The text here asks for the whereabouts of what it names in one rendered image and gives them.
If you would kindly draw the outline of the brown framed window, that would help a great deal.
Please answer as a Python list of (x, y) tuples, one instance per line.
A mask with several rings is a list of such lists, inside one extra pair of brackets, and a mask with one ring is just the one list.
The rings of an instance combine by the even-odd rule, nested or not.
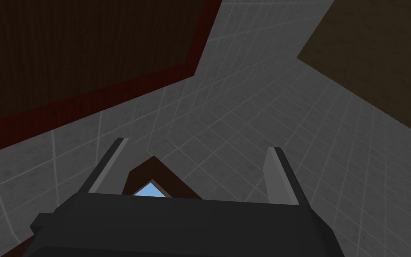
[(135, 195), (150, 183), (166, 197), (201, 199), (194, 190), (155, 156), (150, 157), (129, 172), (122, 194)]

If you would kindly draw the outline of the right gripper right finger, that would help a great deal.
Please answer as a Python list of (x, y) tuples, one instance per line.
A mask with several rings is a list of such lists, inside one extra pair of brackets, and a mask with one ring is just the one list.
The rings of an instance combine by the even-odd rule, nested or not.
[(268, 147), (263, 173), (270, 204), (306, 206), (305, 195), (279, 147)]

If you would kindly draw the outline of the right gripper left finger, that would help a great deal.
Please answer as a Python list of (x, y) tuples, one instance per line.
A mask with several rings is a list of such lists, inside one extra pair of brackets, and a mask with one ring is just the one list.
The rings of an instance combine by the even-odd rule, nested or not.
[(96, 193), (119, 154), (128, 141), (127, 137), (118, 137), (104, 154), (97, 166), (78, 189), (78, 193)]

